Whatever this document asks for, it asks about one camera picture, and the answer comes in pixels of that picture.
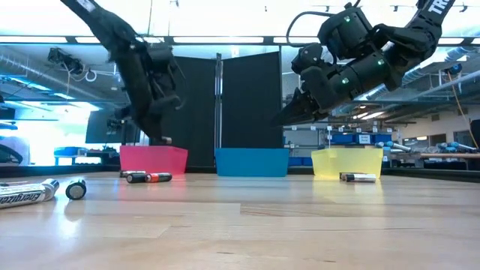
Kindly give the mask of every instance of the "blue bin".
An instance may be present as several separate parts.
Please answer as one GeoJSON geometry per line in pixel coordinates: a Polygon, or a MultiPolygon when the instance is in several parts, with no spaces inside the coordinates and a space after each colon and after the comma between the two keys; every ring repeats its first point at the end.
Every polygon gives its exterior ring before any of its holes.
{"type": "Polygon", "coordinates": [[[333,134],[331,136],[331,143],[333,144],[350,144],[355,142],[353,134],[333,134]]]}
{"type": "Polygon", "coordinates": [[[392,141],[391,134],[375,134],[373,135],[374,143],[386,143],[392,141]]]}
{"type": "Polygon", "coordinates": [[[284,177],[289,149],[217,148],[215,160],[219,176],[284,177]]]}
{"type": "Polygon", "coordinates": [[[290,157],[288,159],[288,166],[301,166],[303,164],[303,157],[290,157]]]}
{"type": "Polygon", "coordinates": [[[311,157],[304,157],[303,158],[303,166],[310,166],[312,167],[314,165],[314,162],[312,161],[311,157]]]}

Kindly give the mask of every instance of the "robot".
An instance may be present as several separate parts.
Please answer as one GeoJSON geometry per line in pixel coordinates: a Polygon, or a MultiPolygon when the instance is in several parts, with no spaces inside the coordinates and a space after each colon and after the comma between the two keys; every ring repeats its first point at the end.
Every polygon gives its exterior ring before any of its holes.
{"type": "Polygon", "coordinates": [[[86,23],[109,52],[110,61],[117,64],[130,105],[117,110],[115,117],[131,117],[149,138],[172,143],[171,138],[162,136],[161,128],[164,115],[182,107],[176,94],[174,73],[179,67],[172,47],[146,43],[127,22],[94,0],[61,2],[86,23]]]}
{"type": "MultiPolygon", "coordinates": [[[[151,139],[171,143],[162,136],[162,118],[182,106],[176,94],[174,73],[180,71],[172,48],[165,43],[152,47],[123,19],[94,0],[61,0],[91,29],[118,66],[130,106],[116,112],[118,119],[131,116],[151,139]]],[[[403,28],[372,26],[359,6],[347,4],[337,13],[307,11],[329,17],[320,27],[320,43],[290,44],[300,47],[292,70],[304,81],[292,101],[273,119],[274,125],[315,122],[329,116],[338,105],[384,83],[393,91],[405,72],[431,57],[442,36],[442,23],[455,0],[419,0],[418,12],[403,28]],[[322,45],[334,56],[321,59],[322,45]],[[352,59],[345,65],[337,59],[352,59]]]]}
{"type": "Polygon", "coordinates": [[[360,0],[337,14],[307,11],[329,17],[317,37],[333,55],[333,63],[321,59],[320,43],[292,44],[300,47],[292,70],[303,83],[293,99],[273,119],[275,125],[315,122],[329,116],[338,105],[385,84],[393,91],[401,86],[404,74],[430,58],[442,36],[442,23],[455,0],[420,0],[417,12],[403,28],[372,26],[358,7],[360,0]],[[337,59],[352,59],[339,65],[337,59]]]}

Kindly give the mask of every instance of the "wooden table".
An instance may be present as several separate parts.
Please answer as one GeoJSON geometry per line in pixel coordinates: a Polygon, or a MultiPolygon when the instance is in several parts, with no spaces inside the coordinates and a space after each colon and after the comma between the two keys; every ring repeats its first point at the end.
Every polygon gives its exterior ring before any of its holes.
{"type": "MultiPolygon", "coordinates": [[[[0,210],[0,269],[480,266],[478,184],[193,174],[129,185],[117,175],[57,177],[55,201],[0,210]],[[77,177],[88,193],[69,202],[66,184],[77,177]]],[[[24,180],[35,178],[11,179],[24,180]]]]}

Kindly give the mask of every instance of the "translucent yellow bin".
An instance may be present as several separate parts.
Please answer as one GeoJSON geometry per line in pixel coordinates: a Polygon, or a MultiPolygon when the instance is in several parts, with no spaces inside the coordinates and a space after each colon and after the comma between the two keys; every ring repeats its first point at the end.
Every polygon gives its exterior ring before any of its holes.
{"type": "Polygon", "coordinates": [[[338,180],[340,173],[369,173],[380,179],[383,149],[329,148],[312,151],[316,179],[338,180]]]}

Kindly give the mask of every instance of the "black partition panel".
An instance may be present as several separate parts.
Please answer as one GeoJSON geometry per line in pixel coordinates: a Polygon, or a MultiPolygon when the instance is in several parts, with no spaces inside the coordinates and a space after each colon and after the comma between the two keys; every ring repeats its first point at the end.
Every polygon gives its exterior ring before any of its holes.
{"type": "Polygon", "coordinates": [[[215,60],[176,57],[187,78],[177,73],[178,95],[185,105],[163,120],[164,136],[173,145],[188,150],[187,166],[214,165],[215,60]]]}
{"type": "Polygon", "coordinates": [[[279,52],[223,61],[223,148],[283,148],[270,125],[282,107],[280,63],[279,52]]]}

